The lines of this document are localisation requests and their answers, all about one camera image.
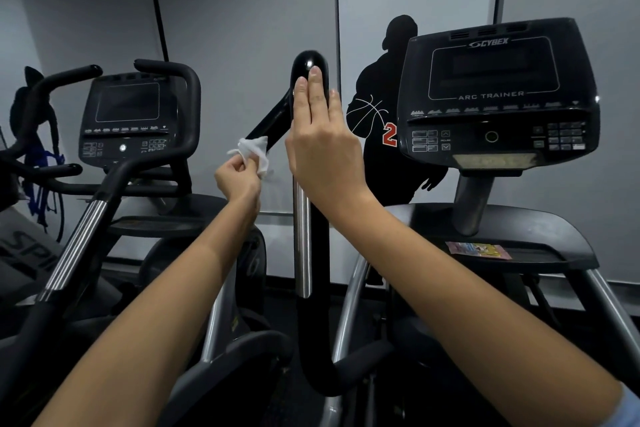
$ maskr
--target vent grille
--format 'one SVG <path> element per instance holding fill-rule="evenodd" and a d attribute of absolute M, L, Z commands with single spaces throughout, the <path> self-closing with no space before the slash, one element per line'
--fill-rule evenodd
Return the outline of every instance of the vent grille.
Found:
<path fill-rule="evenodd" d="M 469 31 L 460 31 L 460 32 L 451 33 L 452 39 L 465 39 L 467 37 L 469 37 Z"/>
<path fill-rule="evenodd" d="M 480 29 L 478 31 L 478 35 L 492 35 L 496 34 L 498 31 L 495 27 L 489 27 L 487 29 Z"/>
<path fill-rule="evenodd" d="M 507 32 L 522 32 L 527 30 L 526 24 L 511 24 L 507 26 Z"/>

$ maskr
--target cybex logo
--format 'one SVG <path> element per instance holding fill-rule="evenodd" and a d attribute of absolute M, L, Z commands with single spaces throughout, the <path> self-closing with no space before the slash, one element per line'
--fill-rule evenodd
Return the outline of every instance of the cybex logo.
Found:
<path fill-rule="evenodd" d="M 469 44 L 470 48 L 483 48 L 484 46 L 497 46 L 498 44 L 506 44 L 509 42 L 508 37 L 501 37 L 500 39 L 487 39 L 485 41 L 476 41 Z"/>

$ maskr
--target button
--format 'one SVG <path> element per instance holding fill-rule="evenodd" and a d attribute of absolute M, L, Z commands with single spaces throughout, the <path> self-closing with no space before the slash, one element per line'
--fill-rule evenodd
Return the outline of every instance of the button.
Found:
<path fill-rule="evenodd" d="M 499 139 L 498 136 L 498 132 L 496 131 L 488 131 L 487 133 L 484 134 L 484 140 L 486 140 L 487 142 L 489 142 L 490 144 L 493 144 L 494 142 L 497 142 Z"/>

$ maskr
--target forearm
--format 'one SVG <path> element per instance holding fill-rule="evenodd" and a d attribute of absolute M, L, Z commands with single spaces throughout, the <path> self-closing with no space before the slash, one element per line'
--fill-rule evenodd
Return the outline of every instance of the forearm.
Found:
<path fill-rule="evenodd" d="M 92 345 L 35 425 L 155 425 L 254 219 L 254 203 L 228 203 Z"/>
<path fill-rule="evenodd" d="M 596 426 L 620 384 L 582 351 L 371 198 L 331 218 L 476 388 L 518 426 Z"/>

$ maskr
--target hand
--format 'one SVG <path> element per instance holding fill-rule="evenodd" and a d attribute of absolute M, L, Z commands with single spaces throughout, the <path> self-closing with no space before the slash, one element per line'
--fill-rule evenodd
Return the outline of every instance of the hand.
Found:
<path fill-rule="evenodd" d="M 327 108 L 316 66 L 309 71 L 308 82 L 303 77 L 296 82 L 293 122 L 285 144 L 292 174 L 330 221 L 362 198 L 375 201 L 365 181 L 360 141 L 344 123 L 337 91 L 330 92 Z"/>
<path fill-rule="evenodd" d="M 260 211 L 261 183 L 256 160 L 251 157 L 244 167 L 242 156 L 233 156 L 216 171 L 216 183 L 229 202 L 247 201 L 255 205 L 257 213 Z"/>

